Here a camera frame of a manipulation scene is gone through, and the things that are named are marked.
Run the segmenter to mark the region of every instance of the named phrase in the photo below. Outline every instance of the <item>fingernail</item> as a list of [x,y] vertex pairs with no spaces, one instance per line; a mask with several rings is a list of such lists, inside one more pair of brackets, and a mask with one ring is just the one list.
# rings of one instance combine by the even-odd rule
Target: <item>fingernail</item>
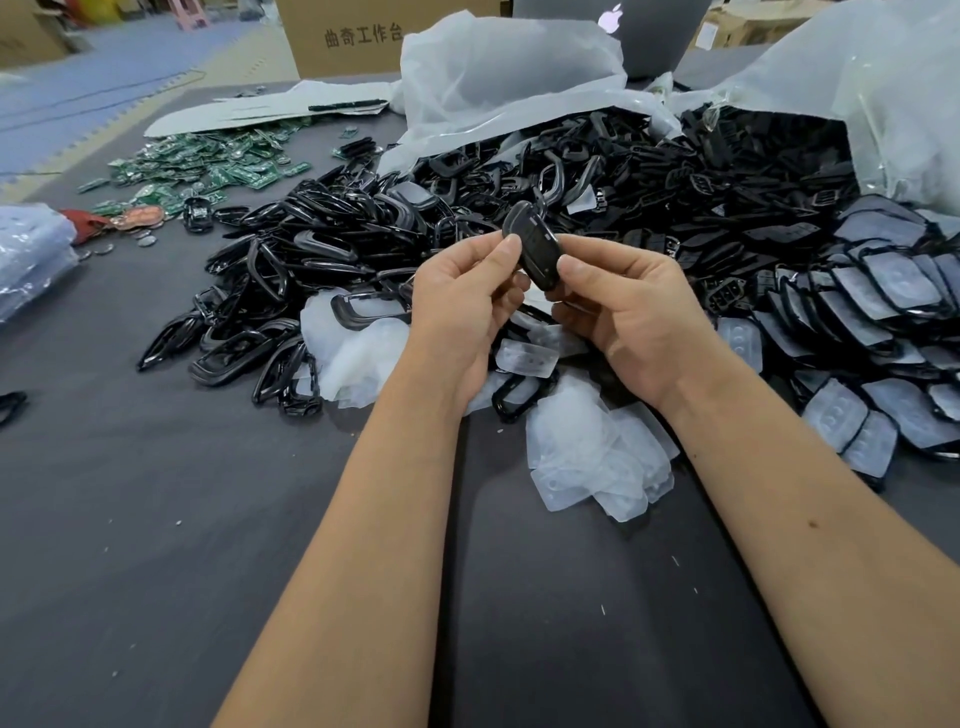
[[520,236],[515,232],[507,235],[503,238],[503,242],[500,243],[503,246],[503,250],[507,253],[518,253],[520,250]]
[[557,270],[569,275],[576,275],[583,267],[584,264],[572,255],[561,255],[560,260],[557,261]]

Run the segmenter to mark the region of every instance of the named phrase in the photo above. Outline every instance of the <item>black car key fob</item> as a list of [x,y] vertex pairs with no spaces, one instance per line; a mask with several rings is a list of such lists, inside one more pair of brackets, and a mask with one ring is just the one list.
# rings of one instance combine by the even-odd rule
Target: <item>black car key fob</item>
[[552,291],[560,283],[557,260],[564,252],[534,206],[526,201],[518,202],[503,221],[503,234],[515,233],[523,245],[520,265],[530,280],[541,291]]

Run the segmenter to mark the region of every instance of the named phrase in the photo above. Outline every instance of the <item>blue foam floor mat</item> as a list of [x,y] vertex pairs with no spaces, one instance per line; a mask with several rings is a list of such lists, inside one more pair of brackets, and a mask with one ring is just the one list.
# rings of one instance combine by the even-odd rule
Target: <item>blue foam floor mat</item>
[[[89,51],[5,69],[25,83],[0,85],[0,184],[16,178],[10,172],[32,171],[87,138],[256,27],[225,21],[184,32],[173,16],[153,16],[85,33],[93,46]],[[194,73],[183,80],[201,77]]]

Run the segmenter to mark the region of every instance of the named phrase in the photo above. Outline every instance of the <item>floor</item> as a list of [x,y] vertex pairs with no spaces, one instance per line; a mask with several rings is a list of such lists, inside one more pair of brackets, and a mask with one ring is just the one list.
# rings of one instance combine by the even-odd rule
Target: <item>floor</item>
[[231,20],[184,33],[161,15],[87,38],[92,50],[14,69],[22,81],[0,85],[0,201],[24,199],[187,88],[298,77],[276,26]]

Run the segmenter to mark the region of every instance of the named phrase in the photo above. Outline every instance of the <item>gray table surface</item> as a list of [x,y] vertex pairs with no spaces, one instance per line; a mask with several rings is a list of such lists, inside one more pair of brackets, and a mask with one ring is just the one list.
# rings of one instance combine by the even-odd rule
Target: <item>gray table surface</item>
[[[404,129],[391,114],[327,121],[298,133],[291,156],[325,171],[346,123],[380,143]],[[139,149],[144,126],[43,201],[115,194],[73,190]],[[230,201],[259,204],[294,183]],[[185,360],[137,374],[160,327],[209,285],[203,261],[222,244],[176,222],[158,237],[150,249],[116,239],[0,328],[0,391],[32,398],[0,431],[3,726],[206,726],[367,415],[284,419],[251,405],[248,377],[205,390]],[[957,559],[955,474],[902,455],[888,499]],[[821,723],[683,462],[674,492],[627,525],[592,503],[551,514],[523,423],[486,410],[464,421],[454,494],[433,725]]]

